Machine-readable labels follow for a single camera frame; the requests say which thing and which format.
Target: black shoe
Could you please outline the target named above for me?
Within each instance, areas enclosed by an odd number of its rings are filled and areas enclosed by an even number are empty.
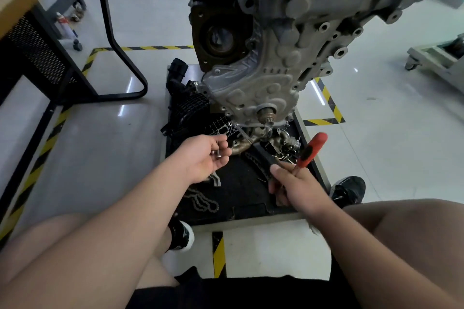
[[[190,225],[176,218],[172,218],[167,225],[171,230],[171,245],[169,249],[183,253],[188,251],[194,244],[195,235]]]
[[[360,204],[366,193],[366,183],[361,177],[349,176],[337,181],[330,189],[330,198],[340,208]]]

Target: yellow and black striped tape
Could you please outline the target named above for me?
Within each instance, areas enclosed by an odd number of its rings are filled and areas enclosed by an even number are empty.
[[[328,107],[332,110],[333,115],[335,116],[334,118],[328,118],[328,119],[312,119],[312,120],[305,120],[304,125],[305,126],[323,126],[323,125],[337,125],[337,124],[342,124],[345,121],[343,118],[339,108],[337,105],[335,105],[335,102],[328,92],[327,87],[325,84],[322,82],[320,77],[316,77],[314,79],[319,87],[319,89],[322,92],[322,95],[324,96],[325,100],[327,101]]]
[[[194,46],[122,47],[122,49],[125,51],[128,51],[128,50],[172,50],[172,49],[193,49],[193,47]],[[92,66],[93,61],[95,60],[98,52],[110,51],[110,50],[113,50],[113,49],[112,48],[93,49],[90,52],[90,55],[87,58],[87,61],[85,62],[84,67],[82,68],[82,73],[84,74],[84,76],[87,76],[87,74],[89,73],[90,67]],[[16,224],[18,224],[20,216],[22,212],[24,211],[24,206],[26,204],[27,198],[31,194],[32,188],[34,187],[35,183],[37,182],[40,176],[40,173],[42,172],[45,161],[47,160],[51,152],[51,149],[53,148],[53,146],[55,145],[55,142],[57,141],[58,134],[61,132],[61,129],[63,128],[63,125],[65,124],[67,117],[69,116],[71,107],[72,105],[65,105],[62,108],[61,114],[58,117],[58,120],[55,122],[55,126],[52,132],[48,136],[45,146],[41,150],[36,162],[34,163],[31,173],[27,177],[26,183],[24,184],[24,187],[21,189],[19,196],[16,199],[16,202],[5,221],[3,229],[0,231],[0,250],[7,243],[9,237],[11,236],[11,234],[13,233],[13,230],[15,229]]]
[[[212,263],[214,266],[214,278],[227,277],[225,270],[224,235],[222,232],[212,233]]]

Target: fingernail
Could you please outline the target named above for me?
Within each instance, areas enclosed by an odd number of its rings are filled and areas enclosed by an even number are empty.
[[[277,170],[280,169],[280,166],[278,166],[277,164],[273,164],[270,166],[269,170],[272,174],[274,174]]]

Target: ratchet handle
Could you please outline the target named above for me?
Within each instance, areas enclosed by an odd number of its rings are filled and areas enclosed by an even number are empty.
[[[297,166],[301,169],[305,168],[311,160],[319,153],[324,143],[327,142],[327,133],[319,132],[311,139],[308,146],[303,149],[300,157],[297,160]]]

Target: black shorts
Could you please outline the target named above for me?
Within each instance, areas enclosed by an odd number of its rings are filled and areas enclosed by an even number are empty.
[[[137,289],[126,309],[152,308],[360,308],[332,257],[330,279],[283,277],[206,278],[195,267],[176,277],[177,287]]]

